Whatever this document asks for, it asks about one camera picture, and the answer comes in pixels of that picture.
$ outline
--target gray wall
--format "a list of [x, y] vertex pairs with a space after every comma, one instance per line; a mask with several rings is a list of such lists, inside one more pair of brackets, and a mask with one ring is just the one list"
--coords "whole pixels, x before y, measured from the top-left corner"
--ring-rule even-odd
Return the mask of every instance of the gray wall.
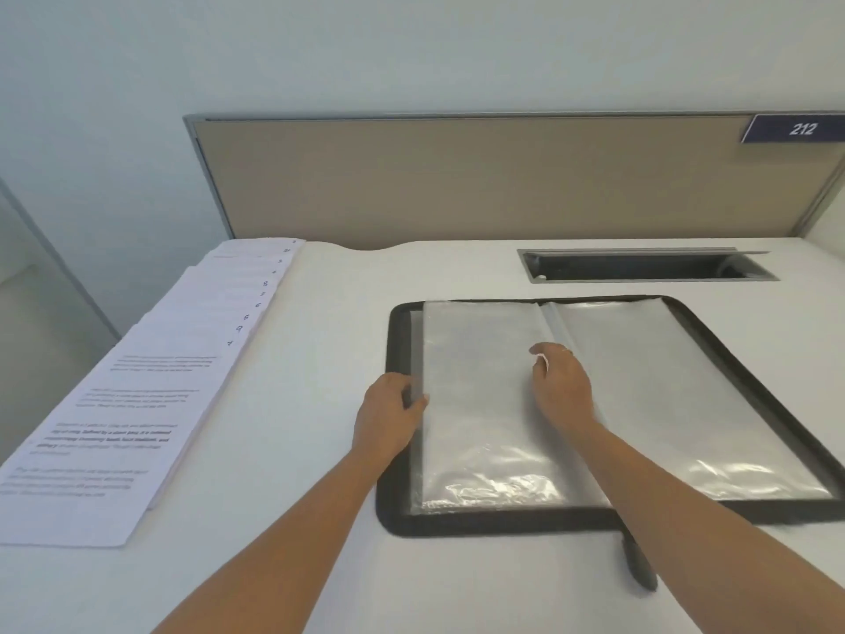
[[0, 177], [119, 330], [224, 237], [208, 111], [845, 109], [845, 0], [0, 0]]

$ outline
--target person's left arm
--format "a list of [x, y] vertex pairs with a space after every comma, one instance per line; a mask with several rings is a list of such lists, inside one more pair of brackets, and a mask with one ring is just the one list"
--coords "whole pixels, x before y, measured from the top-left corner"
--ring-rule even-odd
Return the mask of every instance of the person's left arm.
[[299, 634], [369, 490], [408, 442], [428, 404], [402, 404], [408, 376], [373, 383], [355, 421], [353, 447], [300, 501], [197, 587], [154, 630]]

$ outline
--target person's left hand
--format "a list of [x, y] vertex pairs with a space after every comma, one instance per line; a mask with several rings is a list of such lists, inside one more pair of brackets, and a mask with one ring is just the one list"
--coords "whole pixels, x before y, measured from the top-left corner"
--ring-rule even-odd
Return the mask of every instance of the person's left hand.
[[353, 448], [377, 459], [382, 468], [411, 442], [428, 405], [428, 396], [424, 395], [405, 408], [402, 392], [410, 385], [411, 376], [385, 373], [367, 389], [358, 410]]

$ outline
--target forearm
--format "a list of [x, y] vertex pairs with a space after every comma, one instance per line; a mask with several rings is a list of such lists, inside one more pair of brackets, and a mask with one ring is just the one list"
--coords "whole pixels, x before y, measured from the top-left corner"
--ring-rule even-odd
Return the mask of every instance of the forearm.
[[155, 631], [301, 632], [384, 465], [350, 451]]
[[705, 634], [845, 630], [845, 591], [790, 549], [602, 425], [564, 433]]

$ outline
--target person's right arm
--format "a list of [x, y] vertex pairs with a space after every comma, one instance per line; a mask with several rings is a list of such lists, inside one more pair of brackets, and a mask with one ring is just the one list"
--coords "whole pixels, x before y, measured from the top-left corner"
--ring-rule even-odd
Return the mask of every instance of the person's right arm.
[[544, 342], [536, 401], [584, 458], [655, 572], [704, 634], [845, 632], [845, 589], [596, 422], [590, 381]]

